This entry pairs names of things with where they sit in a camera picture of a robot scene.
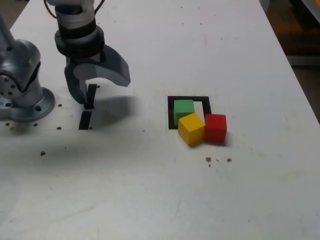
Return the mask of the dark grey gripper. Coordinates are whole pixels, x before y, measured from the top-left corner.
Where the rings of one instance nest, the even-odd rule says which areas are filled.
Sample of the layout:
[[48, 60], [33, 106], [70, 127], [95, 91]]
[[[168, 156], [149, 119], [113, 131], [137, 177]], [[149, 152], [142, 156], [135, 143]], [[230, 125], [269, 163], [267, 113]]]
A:
[[107, 79], [117, 86], [128, 87], [131, 83], [127, 62], [110, 46], [104, 45], [95, 55], [66, 53], [64, 75], [70, 95], [79, 104], [87, 103], [86, 80]]

